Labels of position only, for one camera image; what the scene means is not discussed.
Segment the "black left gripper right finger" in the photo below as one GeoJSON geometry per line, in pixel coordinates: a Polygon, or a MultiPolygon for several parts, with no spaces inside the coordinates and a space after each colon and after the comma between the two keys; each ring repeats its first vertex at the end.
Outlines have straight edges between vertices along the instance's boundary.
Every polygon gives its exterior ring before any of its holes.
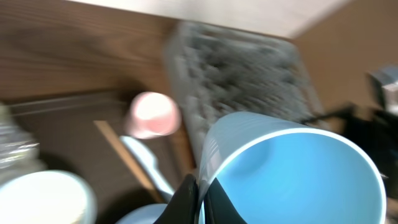
{"type": "Polygon", "coordinates": [[[204,210],[206,224],[246,224],[218,179],[214,179],[205,195],[204,210]]]}

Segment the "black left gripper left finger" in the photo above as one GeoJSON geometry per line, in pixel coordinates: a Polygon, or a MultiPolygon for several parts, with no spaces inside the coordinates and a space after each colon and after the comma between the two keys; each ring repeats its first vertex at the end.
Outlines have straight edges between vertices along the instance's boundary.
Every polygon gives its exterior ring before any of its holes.
{"type": "Polygon", "coordinates": [[[194,224],[197,204],[197,179],[188,174],[154,224],[194,224]]]}

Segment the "light blue plastic cup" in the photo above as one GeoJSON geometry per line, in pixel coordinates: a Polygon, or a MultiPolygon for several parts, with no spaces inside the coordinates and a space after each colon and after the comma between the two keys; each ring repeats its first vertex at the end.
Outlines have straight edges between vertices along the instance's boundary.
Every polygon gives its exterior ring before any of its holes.
{"type": "Polygon", "coordinates": [[[199,201],[218,181],[246,223],[368,223],[386,219],[371,158],[349,139],[263,114],[235,112],[206,134],[199,201]]]}

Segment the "pink plastic cup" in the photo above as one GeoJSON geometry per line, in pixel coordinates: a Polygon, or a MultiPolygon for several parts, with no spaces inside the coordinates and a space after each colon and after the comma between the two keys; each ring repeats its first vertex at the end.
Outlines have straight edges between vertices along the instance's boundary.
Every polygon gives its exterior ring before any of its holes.
{"type": "Polygon", "coordinates": [[[176,132],[181,125],[181,114],[169,96],[145,91],[133,98],[126,113],[124,130],[138,139],[153,139],[176,132]]]}

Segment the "blue plate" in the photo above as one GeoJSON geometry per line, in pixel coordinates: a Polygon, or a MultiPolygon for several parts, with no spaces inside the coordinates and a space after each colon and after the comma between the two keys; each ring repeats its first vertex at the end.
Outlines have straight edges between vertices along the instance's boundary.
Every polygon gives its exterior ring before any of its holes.
{"type": "Polygon", "coordinates": [[[137,208],[123,216],[116,224],[153,224],[166,206],[165,203],[156,203],[137,208]]]}

